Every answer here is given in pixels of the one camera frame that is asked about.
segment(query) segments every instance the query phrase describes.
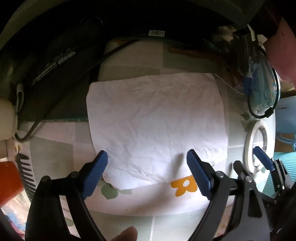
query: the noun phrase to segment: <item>teal ribbed object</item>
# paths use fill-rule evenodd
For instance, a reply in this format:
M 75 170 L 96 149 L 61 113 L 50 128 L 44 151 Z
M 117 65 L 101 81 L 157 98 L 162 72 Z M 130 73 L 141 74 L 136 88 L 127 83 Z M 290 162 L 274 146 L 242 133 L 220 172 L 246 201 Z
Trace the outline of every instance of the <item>teal ribbed object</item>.
M 293 182 L 296 180 L 296 152 L 275 152 L 274 159 L 281 159 L 285 168 L 287 169 L 288 173 Z M 267 196 L 272 196 L 274 194 L 274 184 L 272 182 L 271 175 L 269 174 L 265 187 L 263 189 L 263 193 Z

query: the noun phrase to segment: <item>bolt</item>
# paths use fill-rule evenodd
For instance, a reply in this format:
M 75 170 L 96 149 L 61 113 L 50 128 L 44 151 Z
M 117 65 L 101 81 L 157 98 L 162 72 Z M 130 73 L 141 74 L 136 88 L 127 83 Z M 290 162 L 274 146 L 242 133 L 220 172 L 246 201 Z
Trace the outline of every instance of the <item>bolt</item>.
M 247 181 L 248 183 L 251 183 L 251 182 L 252 182 L 252 178 L 251 178 L 250 176 L 246 176 L 246 181 Z
M 71 172 L 70 176 L 72 178 L 78 177 L 79 176 L 79 172 Z
M 50 179 L 49 176 L 44 176 L 44 177 L 41 178 L 41 181 L 42 182 L 47 182 L 49 179 Z
M 221 171 L 216 171 L 216 175 L 217 175 L 218 177 L 224 177 L 224 173 L 221 172 Z

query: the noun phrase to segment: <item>wrinkled white cloth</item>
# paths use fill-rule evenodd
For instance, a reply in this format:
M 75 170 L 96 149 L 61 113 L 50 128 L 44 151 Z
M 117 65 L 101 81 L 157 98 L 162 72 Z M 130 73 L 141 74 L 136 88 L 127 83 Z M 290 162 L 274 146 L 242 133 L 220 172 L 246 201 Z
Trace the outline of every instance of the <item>wrinkled white cloth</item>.
M 227 158 L 223 103 L 212 74 L 95 82 L 86 103 L 95 151 L 109 157 L 103 178 L 120 190 L 190 176 L 190 149 L 212 165 Z

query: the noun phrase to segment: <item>pink fabric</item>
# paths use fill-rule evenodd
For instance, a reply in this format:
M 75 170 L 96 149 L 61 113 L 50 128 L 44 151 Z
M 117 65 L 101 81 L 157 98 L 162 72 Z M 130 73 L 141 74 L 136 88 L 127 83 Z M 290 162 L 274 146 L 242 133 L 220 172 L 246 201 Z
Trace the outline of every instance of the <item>pink fabric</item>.
M 281 79 L 296 85 L 296 37 L 283 18 L 276 34 L 264 43 L 264 47 L 270 65 Z

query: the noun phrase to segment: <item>barcode sticker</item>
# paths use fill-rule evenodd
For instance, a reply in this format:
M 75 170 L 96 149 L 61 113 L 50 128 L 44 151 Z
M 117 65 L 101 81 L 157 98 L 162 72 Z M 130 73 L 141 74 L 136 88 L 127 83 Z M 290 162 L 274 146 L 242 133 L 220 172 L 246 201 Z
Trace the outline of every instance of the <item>barcode sticker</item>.
M 165 31 L 150 30 L 148 36 L 164 37 Z

